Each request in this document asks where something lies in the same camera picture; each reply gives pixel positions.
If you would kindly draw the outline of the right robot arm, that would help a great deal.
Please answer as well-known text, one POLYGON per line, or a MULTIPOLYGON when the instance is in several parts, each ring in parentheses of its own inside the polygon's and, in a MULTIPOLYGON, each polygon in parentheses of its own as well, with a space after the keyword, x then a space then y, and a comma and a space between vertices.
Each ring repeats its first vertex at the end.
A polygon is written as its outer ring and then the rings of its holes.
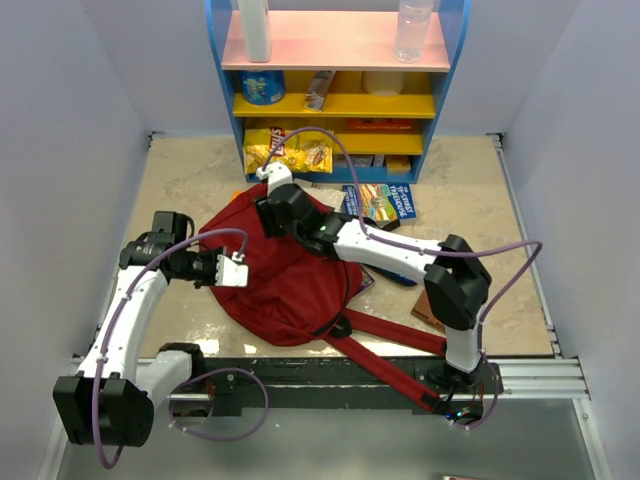
POLYGON ((315 256, 366 264, 421 283, 431 313, 445 327, 448 386, 466 393, 480 382, 478 317, 492 278, 463 238, 413 239, 353 215, 323 212, 293 183, 259 197, 254 205, 268 238, 289 236, 315 256))

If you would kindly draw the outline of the brown leather wallet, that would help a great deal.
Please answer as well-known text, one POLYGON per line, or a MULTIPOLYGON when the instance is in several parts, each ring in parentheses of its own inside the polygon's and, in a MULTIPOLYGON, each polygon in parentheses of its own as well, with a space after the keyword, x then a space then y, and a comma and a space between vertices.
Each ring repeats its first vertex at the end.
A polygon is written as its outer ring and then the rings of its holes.
POLYGON ((429 298, 425 290, 421 292, 419 298, 414 304, 411 310, 411 315, 423 321, 425 324, 429 325, 430 327, 433 327, 438 332, 442 334, 445 333, 445 326, 432 313, 431 304, 429 302, 429 298))

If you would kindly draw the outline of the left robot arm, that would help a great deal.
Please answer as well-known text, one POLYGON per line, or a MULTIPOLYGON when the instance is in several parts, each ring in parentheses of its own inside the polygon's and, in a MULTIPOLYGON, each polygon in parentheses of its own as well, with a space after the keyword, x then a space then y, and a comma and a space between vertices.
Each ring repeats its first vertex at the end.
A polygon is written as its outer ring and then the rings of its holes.
POLYGON ((149 231, 120 253, 116 291, 78 370, 61 376, 53 399, 68 440, 76 445, 140 447, 148 439, 155 410, 176 387, 200 390, 207 380, 204 354, 193 343, 164 344, 152 363, 137 370, 151 316, 169 283, 211 286, 221 249, 181 249, 153 261, 195 233, 191 217, 157 211, 149 231))

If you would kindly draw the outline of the red backpack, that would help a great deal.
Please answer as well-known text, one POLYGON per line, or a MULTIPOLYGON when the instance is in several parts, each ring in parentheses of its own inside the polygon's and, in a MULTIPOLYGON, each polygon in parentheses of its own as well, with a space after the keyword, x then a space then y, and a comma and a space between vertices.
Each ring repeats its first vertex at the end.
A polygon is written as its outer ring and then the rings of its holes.
POLYGON ((211 249, 239 249, 238 230, 248 234, 244 288, 214 287, 211 292, 229 317, 252 334, 277 347, 293 347, 324 340, 383 383, 424 410, 443 413, 440 395, 411 375, 354 340, 360 331, 442 356, 440 336, 350 309, 363 279, 357 263, 316 257, 290 237, 267 238, 254 201, 264 196, 254 186, 236 196, 204 224, 202 243, 211 249))

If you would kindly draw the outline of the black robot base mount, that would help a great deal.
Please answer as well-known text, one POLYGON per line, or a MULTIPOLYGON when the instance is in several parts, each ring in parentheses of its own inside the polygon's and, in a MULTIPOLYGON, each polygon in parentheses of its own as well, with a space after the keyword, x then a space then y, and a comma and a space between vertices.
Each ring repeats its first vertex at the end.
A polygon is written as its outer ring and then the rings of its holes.
MULTIPOLYGON (((504 391, 496 363, 479 367, 476 384, 452 388, 444 385, 444 361, 434 356, 401 356, 387 359, 422 386, 434 389, 453 408, 471 399, 487 400, 504 391)), ((266 387, 272 409, 409 410, 423 414, 392 387, 345 357, 214 358, 205 370, 241 368, 258 377, 266 387)), ((169 396, 177 413, 196 416, 239 416, 248 408, 261 409, 264 397, 254 380, 243 373, 218 373, 195 385, 179 387, 169 396)))

